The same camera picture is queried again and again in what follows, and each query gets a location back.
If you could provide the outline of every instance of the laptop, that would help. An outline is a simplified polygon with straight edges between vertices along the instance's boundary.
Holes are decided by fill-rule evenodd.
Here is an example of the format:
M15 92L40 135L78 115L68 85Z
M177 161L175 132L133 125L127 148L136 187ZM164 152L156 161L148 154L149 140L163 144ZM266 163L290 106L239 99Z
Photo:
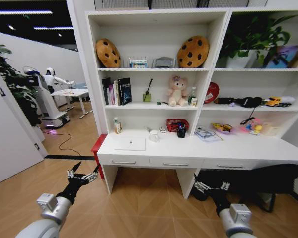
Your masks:
M146 150L146 139L142 137L122 137L115 140L115 150Z

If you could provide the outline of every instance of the drawer handle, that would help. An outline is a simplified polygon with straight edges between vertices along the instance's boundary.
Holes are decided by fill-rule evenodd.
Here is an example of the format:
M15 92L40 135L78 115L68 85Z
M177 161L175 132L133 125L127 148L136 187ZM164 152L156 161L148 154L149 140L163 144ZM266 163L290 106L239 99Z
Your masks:
M165 163L163 162L164 165L173 165L173 166L188 166L188 163L184 163L184 164L173 164L173 163Z
M133 162L125 162L125 161L114 161L112 160L111 161L113 164L131 164L131 165L134 165L136 163L136 161L133 161Z
M220 165L220 164L217 164L217 166L220 167L220 168L239 168L239 169L244 168L243 165L240 165L240 166L230 166L230 165Z

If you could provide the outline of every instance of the wooden floor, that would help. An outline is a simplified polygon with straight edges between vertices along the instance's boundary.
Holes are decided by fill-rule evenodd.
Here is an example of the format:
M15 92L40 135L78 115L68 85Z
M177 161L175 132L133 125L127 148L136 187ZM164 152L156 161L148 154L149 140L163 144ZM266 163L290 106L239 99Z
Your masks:
M0 238L12 238L40 218L36 199L57 194L77 161L45 159L0 183ZM79 173L94 169L83 161ZM298 203L278 195L273 214L248 204L259 238L298 238ZM224 238L212 200L184 200L174 170L120 168L113 193L98 178L78 192L61 238Z
M96 140L98 139L97 128L93 113L89 113L83 118L79 118L82 115L82 110L79 102L73 102L71 105L75 106L68 111L70 122L58 129L47 130L42 129L50 134L44 134L45 140L43 145L50 155L78 155L74 151L64 151L59 149L59 145L69 138L68 135L56 135L68 133L72 137L69 141L61 146L64 149L74 149L84 156L93 156L90 151ZM90 102L84 102L86 111L91 110ZM62 106L60 111L65 110L66 106Z

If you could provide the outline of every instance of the white cup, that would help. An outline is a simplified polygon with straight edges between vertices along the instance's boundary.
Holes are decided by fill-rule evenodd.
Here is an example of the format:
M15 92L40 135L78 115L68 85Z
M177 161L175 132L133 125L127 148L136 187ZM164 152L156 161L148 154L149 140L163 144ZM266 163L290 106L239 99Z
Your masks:
M150 132L149 140L153 142L159 141L159 136L158 136L158 131L157 130L152 130Z

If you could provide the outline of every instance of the desk drawer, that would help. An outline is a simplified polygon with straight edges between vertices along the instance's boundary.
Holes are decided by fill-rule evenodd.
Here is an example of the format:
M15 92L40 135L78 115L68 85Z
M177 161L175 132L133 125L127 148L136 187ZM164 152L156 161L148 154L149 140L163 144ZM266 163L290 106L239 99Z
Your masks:
M186 158L150 158L150 167L168 167L168 168L200 168L203 159Z
M205 159L203 169L219 169L219 170L252 170L256 166L256 161L247 160L218 160Z
M126 155L106 155L100 156L101 165L117 165L117 166L149 166L149 157L145 156L126 156Z

